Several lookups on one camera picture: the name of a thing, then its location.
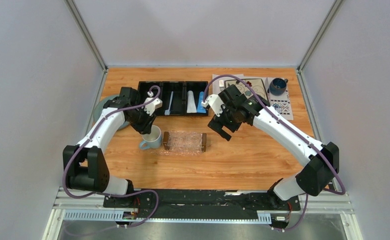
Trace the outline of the light blue mug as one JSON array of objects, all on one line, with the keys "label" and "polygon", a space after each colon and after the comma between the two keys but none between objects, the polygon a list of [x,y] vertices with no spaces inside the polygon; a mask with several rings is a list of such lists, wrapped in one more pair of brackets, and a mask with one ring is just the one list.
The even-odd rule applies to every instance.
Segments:
[{"label": "light blue mug", "polygon": [[162,145],[162,131],[158,126],[153,125],[151,133],[143,134],[142,139],[142,142],[139,144],[141,150],[158,149]]}]

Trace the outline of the grey white toothpaste tube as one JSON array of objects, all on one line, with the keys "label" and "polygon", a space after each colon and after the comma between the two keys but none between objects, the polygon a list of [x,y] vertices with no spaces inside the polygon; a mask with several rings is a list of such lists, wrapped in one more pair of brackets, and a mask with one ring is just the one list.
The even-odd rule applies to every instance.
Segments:
[{"label": "grey white toothpaste tube", "polygon": [[192,90],[187,92],[187,109],[186,112],[189,114],[194,114],[197,112],[197,107],[195,104],[195,97]]}]

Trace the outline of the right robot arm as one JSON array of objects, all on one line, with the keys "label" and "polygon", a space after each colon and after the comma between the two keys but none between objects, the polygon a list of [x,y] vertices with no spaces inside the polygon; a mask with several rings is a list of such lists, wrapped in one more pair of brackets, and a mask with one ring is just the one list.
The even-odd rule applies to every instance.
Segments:
[{"label": "right robot arm", "polygon": [[339,172],[339,148],[336,144],[323,144],[305,134],[255,93],[246,97],[237,87],[231,86],[219,94],[205,97],[202,106],[214,112],[209,128],[227,141],[231,135],[223,128],[235,132],[242,123],[246,123],[275,139],[303,166],[299,173],[277,181],[270,188],[272,192],[268,195],[268,203],[276,210],[285,206],[291,197],[319,195]]}]

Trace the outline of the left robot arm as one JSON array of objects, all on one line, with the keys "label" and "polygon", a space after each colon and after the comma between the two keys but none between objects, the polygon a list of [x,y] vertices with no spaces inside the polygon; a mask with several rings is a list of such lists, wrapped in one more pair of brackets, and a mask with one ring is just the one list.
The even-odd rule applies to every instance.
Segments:
[{"label": "left robot arm", "polygon": [[141,135],[152,132],[156,118],[154,112],[162,106],[160,93],[159,86],[151,86],[148,97],[141,101],[137,90],[123,87],[118,97],[105,103],[100,117],[86,136],[77,144],[64,148],[62,186],[69,197],[82,199],[100,194],[116,198],[125,208],[135,203],[137,193],[132,182],[110,175],[103,152],[125,122]]}]

